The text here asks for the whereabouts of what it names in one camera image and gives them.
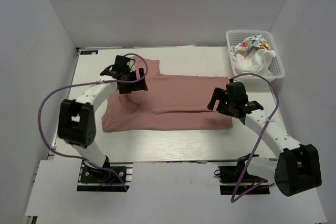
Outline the pink t shirt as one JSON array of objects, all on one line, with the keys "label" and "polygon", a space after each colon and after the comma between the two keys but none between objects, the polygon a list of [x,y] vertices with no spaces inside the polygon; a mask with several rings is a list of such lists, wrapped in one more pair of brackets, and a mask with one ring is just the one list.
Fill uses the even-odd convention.
[{"label": "pink t shirt", "polygon": [[227,77],[166,75],[159,60],[138,60],[135,68],[148,66],[148,90],[115,92],[107,99],[102,116],[106,133],[129,130],[227,130],[230,116],[208,110],[215,88],[225,88]]}]

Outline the white t shirt black print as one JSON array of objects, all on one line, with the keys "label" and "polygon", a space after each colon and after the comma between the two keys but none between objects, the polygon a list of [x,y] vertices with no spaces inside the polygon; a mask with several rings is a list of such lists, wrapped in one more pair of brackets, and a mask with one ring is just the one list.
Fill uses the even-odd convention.
[{"label": "white t shirt black print", "polygon": [[233,51],[231,54],[237,74],[255,73],[264,77],[273,75],[268,67],[276,57],[274,50],[252,48],[245,51]]}]

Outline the white colourful print t shirt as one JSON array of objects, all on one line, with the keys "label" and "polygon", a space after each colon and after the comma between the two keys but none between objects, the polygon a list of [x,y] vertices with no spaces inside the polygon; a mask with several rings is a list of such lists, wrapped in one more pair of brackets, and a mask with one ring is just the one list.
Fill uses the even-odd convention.
[{"label": "white colourful print t shirt", "polygon": [[271,45],[262,35],[251,36],[244,39],[240,44],[235,45],[230,51],[234,54],[237,52],[249,51],[251,49],[267,49],[272,51]]}]

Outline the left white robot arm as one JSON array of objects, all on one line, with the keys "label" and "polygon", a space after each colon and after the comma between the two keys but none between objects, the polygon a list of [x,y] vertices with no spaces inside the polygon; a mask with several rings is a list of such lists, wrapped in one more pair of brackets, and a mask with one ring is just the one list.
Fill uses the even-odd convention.
[{"label": "left white robot arm", "polygon": [[106,67],[98,81],[87,83],[89,88],[60,105],[57,135],[78,153],[79,158],[93,168],[93,176],[101,182],[110,178],[108,157],[103,154],[96,137],[95,112],[112,94],[129,94],[147,91],[145,77],[149,68],[146,61],[137,54],[117,55],[114,64]]}]

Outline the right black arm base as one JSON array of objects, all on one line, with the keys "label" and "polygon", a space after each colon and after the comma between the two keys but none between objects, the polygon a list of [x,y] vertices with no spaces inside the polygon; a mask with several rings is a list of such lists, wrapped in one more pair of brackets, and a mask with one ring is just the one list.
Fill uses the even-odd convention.
[{"label": "right black arm base", "polygon": [[[220,194],[228,196],[234,192],[234,188],[237,184],[240,173],[238,172],[235,166],[219,166],[214,171],[214,176],[219,178]],[[238,187],[237,195],[243,193],[244,191],[256,185],[260,181],[263,181],[263,179],[246,173]],[[248,195],[269,195],[269,194],[270,190],[267,181],[261,184],[258,188],[248,193]]]}]

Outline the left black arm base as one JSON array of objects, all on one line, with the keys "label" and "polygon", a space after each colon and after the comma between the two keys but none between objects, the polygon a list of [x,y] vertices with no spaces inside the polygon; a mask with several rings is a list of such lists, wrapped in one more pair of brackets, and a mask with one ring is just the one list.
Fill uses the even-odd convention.
[{"label": "left black arm base", "polygon": [[[132,164],[111,164],[118,176],[124,182],[126,188],[129,188],[132,179]],[[77,191],[86,192],[121,192],[126,190],[117,176],[112,172],[97,171],[96,169],[81,164],[79,178],[77,182]]]}]

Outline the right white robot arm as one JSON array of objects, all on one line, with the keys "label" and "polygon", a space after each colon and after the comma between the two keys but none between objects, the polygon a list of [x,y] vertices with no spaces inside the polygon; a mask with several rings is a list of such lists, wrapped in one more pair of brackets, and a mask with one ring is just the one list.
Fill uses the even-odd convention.
[{"label": "right white robot arm", "polygon": [[272,185],[287,197],[321,186],[318,150],[312,144],[304,145],[295,140],[272,122],[261,104],[248,100],[243,83],[231,81],[226,89],[215,88],[207,108],[239,119],[276,158],[271,161],[260,157],[255,146],[251,153],[237,160],[236,166],[222,166],[217,170],[221,183],[236,184],[232,201],[254,189]]}]

